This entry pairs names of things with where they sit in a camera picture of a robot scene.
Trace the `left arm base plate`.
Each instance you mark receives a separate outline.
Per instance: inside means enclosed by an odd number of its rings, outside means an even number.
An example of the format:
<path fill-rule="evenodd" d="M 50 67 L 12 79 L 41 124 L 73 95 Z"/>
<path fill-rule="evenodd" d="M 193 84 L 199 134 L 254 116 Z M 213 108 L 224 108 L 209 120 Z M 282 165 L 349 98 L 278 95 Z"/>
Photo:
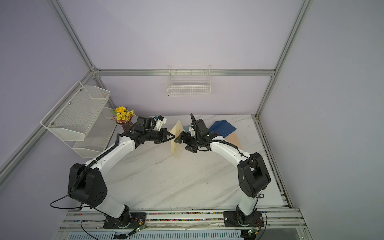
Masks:
<path fill-rule="evenodd" d="M 130 212 L 122 214 L 120 218 L 106 217 L 104 229 L 135 229 L 142 226 L 146 221 L 147 213 Z"/>

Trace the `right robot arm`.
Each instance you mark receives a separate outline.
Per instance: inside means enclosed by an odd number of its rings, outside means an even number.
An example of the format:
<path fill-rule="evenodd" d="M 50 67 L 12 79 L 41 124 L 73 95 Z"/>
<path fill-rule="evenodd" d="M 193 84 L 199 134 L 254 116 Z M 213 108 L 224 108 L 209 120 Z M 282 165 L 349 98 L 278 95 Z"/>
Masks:
<path fill-rule="evenodd" d="M 243 192 L 235 211 L 225 211 L 226 227 L 248 227 L 264 225 L 262 212 L 257 210 L 263 191 L 271 182 L 265 161 L 259 153 L 247 153 L 226 141 L 216 132 L 211 132 L 202 119 L 191 114 L 192 126 L 188 132 L 181 132 L 175 139 L 177 144 L 186 144 L 185 149 L 192 153 L 214 152 L 237 168 L 239 187 Z"/>

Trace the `peach paper sheet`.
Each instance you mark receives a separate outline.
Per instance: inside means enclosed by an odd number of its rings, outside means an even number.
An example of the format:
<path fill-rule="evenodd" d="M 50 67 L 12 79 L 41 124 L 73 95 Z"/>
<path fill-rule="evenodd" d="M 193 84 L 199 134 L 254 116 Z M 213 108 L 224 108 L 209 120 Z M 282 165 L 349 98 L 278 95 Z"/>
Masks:
<path fill-rule="evenodd" d="M 227 142 L 237 146 L 239 149 L 241 149 L 241 150 L 243 149 L 242 146 L 241 146 L 240 140 L 238 138 L 238 135 L 235 132 L 233 132 L 230 135 L 226 136 L 225 140 Z"/>

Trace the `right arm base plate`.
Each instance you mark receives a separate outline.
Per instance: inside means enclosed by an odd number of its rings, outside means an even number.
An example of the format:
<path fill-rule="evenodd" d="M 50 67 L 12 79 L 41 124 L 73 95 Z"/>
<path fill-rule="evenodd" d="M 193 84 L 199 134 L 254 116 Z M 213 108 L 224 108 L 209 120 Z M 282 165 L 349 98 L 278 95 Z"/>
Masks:
<path fill-rule="evenodd" d="M 261 211 L 254 211 L 245 216 L 241 211 L 223 212 L 225 227 L 264 227 L 264 218 Z"/>

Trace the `teal envelope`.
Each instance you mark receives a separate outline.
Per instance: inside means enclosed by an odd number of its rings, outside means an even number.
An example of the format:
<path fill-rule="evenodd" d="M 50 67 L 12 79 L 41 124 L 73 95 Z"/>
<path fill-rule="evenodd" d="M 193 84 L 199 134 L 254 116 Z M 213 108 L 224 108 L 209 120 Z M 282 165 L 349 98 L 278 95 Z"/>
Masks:
<path fill-rule="evenodd" d="M 183 129 L 185 132 L 190 132 L 191 127 L 192 127 L 192 125 L 187 125 L 187 126 L 183 126 Z"/>

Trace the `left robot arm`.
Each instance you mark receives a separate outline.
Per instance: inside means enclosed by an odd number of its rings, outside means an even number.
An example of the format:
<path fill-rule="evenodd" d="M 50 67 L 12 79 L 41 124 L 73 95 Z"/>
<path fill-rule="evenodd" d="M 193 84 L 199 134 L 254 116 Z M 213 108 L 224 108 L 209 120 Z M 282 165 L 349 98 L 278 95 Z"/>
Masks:
<path fill-rule="evenodd" d="M 127 154 L 145 142 L 162 144 L 175 138 L 163 128 L 167 119 L 138 117 L 133 128 L 117 134 L 115 143 L 97 157 L 84 164 L 74 164 L 70 169 L 68 196 L 103 213 L 121 225 L 127 225 L 132 216 L 130 208 L 109 193 L 104 177 Z"/>

